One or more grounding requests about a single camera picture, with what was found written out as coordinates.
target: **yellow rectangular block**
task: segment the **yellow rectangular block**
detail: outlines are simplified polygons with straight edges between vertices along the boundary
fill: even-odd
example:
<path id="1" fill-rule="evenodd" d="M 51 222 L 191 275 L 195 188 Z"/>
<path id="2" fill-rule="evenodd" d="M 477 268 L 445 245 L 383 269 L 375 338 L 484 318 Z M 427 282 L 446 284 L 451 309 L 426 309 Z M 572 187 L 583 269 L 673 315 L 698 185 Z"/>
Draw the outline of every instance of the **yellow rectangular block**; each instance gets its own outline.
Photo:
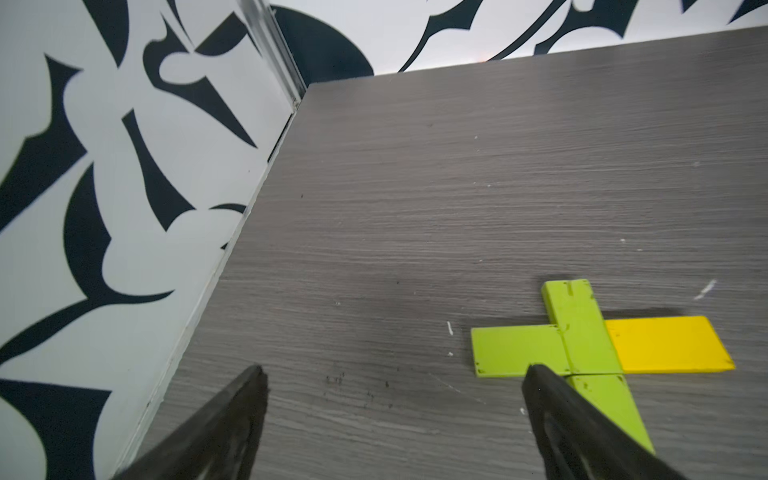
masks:
<path id="1" fill-rule="evenodd" d="M 736 366 L 705 316 L 606 320 L 625 373 L 723 372 Z"/>

